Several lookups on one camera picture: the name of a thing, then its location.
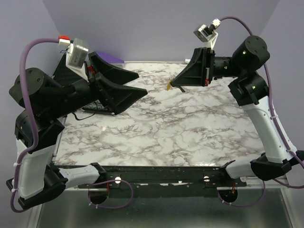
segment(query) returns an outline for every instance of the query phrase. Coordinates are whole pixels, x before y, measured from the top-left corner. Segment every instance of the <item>yellow sticker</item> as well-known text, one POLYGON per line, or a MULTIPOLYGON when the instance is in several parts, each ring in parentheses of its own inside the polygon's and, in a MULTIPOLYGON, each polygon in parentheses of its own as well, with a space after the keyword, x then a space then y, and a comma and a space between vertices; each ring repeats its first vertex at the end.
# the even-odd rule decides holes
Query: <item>yellow sticker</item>
POLYGON ((167 91, 170 90, 171 87, 172 87, 172 86, 171 86, 171 82, 172 82, 172 80, 170 79, 170 80, 169 80, 169 83, 167 84, 167 91))

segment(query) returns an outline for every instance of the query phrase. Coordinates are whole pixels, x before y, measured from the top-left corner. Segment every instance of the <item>cable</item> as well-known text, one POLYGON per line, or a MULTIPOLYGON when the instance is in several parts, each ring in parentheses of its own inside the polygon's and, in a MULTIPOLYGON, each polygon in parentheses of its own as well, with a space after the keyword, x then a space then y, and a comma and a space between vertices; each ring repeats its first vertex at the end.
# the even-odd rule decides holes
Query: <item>cable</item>
POLYGON ((96 113, 93 113, 92 115, 90 115, 90 116, 87 116, 87 117, 85 117, 85 118, 82 118, 82 119, 79 119, 78 117, 77 117, 77 115, 76 115, 76 113, 72 113, 73 115, 74 115, 74 117, 75 117, 75 119, 77 120, 77 121, 81 121, 81 120, 85 120, 85 119, 87 119, 87 118, 90 118, 90 117, 92 117, 93 115, 95 115, 96 113))
POLYGON ((23 52, 21 54, 21 58, 20 58, 20 64, 19 64, 20 86, 21 86, 21 92, 22 92, 22 96, 23 96, 24 106, 25 106, 25 109, 28 113, 28 117, 29 117, 28 119, 29 119, 29 122, 30 122, 30 127, 31 127, 31 130, 32 130, 32 134, 33 134, 33 144, 30 147, 26 148, 23 152, 20 153, 19 157, 17 158, 17 162, 16 162, 16 168, 15 168, 15 174, 14 174, 14 185, 13 185, 13 189, 12 189, 12 196, 10 198, 10 207, 16 213, 21 213, 21 212, 26 211, 26 210, 16 209, 15 205, 14 205, 14 199, 15 199, 16 191, 18 190, 20 165, 22 163, 22 159, 24 158, 24 156, 28 152, 34 150, 38 145, 38 129, 37 129, 35 117, 34 117, 34 114, 33 114, 32 106, 31 106, 31 103, 30 103, 30 100, 29 100, 28 85, 27 85, 27 81, 26 81, 26 72, 25 72, 26 60, 27 60, 27 56, 29 54, 29 51, 35 45, 40 44, 40 43, 58 43, 58 42, 59 42, 59 39, 54 39, 54 38, 36 39, 36 40, 30 42, 25 47, 25 49, 23 50, 23 52))
MULTIPOLYGON (((103 181, 103 182, 100 182, 100 183, 95 183, 95 184, 89 184, 89 186, 96 186, 96 185, 101 185, 101 184, 106 184, 106 183, 110 183, 110 182, 115 182, 115 181, 118 181, 118 180, 107 180, 107 181, 103 181)), ((128 200, 128 202, 126 202, 125 204, 121 205, 121 206, 117 206, 117 207, 108 207, 108 206, 102 206, 102 205, 98 205, 98 204, 93 204, 92 201, 91 201, 91 195, 89 194, 88 195, 88 199, 90 201, 90 205, 94 205, 97 208, 104 208, 104 209, 121 209, 121 208, 124 208, 126 207, 127 205, 129 205, 131 203, 131 201, 133 200, 133 196, 134 196, 134 191, 133 191, 133 188, 132 188, 132 185, 127 182, 127 181, 124 181, 124 180, 119 180, 121 182, 124 182, 126 183, 129 187, 130 187, 130 190, 131 190, 131 196, 130 196, 130 199, 128 200)))
POLYGON ((254 206, 254 205, 258 204, 259 202, 261 202, 263 200, 264 196, 265 196, 265 193, 266 193, 266 185, 265 185, 265 182, 263 181, 263 193, 262 193, 261 197, 254 203, 245 204, 245 205, 228 203, 228 202, 226 202, 222 199, 219 192, 218 192, 218 197, 222 201, 222 203, 227 204, 229 206, 237 207, 237 208, 246 208, 246 207, 254 206))
MULTIPOLYGON (((227 16, 227 17, 221 18, 220 21, 223 21, 223 20, 226 20, 226 19, 233 19, 233 20, 238 21, 239 23, 241 23, 245 27, 245 29, 248 31, 248 33, 251 36, 253 35, 252 31, 249 29, 249 27, 241 19, 239 19, 237 17, 233 17, 233 16, 227 16)), ((268 82, 268 88, 269 88, 269 110, 270 110, 271 116, 276 117, 275 109, 274 109, 274 106, 273 106, 273 99, 272 99, 273 94, 272 94, 271 79, 270 79, 269 70, 268 70, 268 67, 267 67, 266 63, 264 64, 264 69, 265 69, 266 78, 267 78, 267 82, 268 82)), ((276 118, 272 118, 272 120, 274 121, 275 127, 276 127, 276 129, 277 129, 277 131, 280 135, 280 138, 282 139, 283 144, 286 147, 287 151, 297 160, 297 162, 299 162, 299 164, 304 169, 304 163, 301 161, 301 159, 293 151, 291 151, 291 148, 290 148, 290 146, 287 142, 287 139, 285 138, 285 136, 283 134, 283 131, 282 131, 280 125, 279 125, 279 122, 277 121, 276 118)), ((303 189, 304 188, 304 185, 302 185, 302 186, 292 186, 292 185, 280 182, 279 180, 276 180, 276 179, 274 179, 274 181, 279 183, 279 184, 282 184, 286 187, 292 188, 292 189, 303 189)))

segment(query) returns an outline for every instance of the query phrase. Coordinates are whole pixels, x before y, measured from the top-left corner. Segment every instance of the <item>wall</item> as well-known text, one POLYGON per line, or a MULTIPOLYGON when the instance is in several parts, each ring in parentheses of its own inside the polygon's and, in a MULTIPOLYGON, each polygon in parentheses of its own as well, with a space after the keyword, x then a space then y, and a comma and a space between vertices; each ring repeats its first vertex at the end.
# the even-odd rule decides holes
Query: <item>wall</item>
MULTIPOLYGON (((19 59, 23 48, 32 40, 57 37, 58 31, 41 0, 10 0, 0 7, 0 227, 24 228, 29 212, 16 214, 10 209, 10 192, 5 181, 13 177, 16 161, 14 126, 23 110, 9 96, 19 74, 19 59)), ((39 67, 52 73, 59 61, 56 44, 39 45, 28 56, 28 67, 39 67)))
MULTIPOLYGON (((124 60, 184 60, 201 46, 193 31, 234 15, 260 34, 279 0, 43 0, 58 31, 91 50, 124 60)), ((217 54, 231 55, 247 37, 234 21, 219 28, 217 54)))
MULTIPOLYGON (((289 138, 300 150, 304 150, 303 9, 303 0, 281 0, 261 35, 271 55, 268 68, 274 106, 289 138)), ((303 185, 303 174, 298 165, 287 177, 291 184, 303 185)), ((302 212, 304 190, 293 190, 292 193, 295 207, 302 212)))

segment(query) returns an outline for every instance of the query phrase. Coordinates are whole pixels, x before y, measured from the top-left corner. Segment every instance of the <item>marble tabletop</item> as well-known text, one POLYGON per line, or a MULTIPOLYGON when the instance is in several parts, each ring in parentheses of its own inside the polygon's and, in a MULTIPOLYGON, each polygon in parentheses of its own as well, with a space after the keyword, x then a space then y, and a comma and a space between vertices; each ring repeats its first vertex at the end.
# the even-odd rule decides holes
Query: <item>marble tabletop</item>
MULTIPOLYGON (((185 64, 128 63, 140 78, 129 86, 148 95, 117 116, 96 114, 83 121, 68 115, 57 165, 215 166, 248 156, 263 145, 250 119, 229 92, 232 79, 208 87, 166 90, 185 64)), ((78 118, 89 116, 77 112, 78 118)))

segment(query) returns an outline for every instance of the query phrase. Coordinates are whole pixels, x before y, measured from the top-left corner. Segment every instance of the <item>gray floor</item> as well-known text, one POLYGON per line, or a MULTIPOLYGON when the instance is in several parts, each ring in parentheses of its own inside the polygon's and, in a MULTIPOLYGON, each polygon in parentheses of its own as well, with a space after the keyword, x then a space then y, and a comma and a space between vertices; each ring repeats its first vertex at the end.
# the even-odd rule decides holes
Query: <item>gray floor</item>
MULTIPOLYGON (((236 203, 259 198, 261 190, 240 190, 236 203)), ((111 199, 119 205, 127 199, 111 199)), ((95 209, 85 191, 65 191, 42 207, 39 228, 291 228, 280 190, 268 190, 250 208, 234 208, 219 199, 135 199, 119 210, 95 209)))

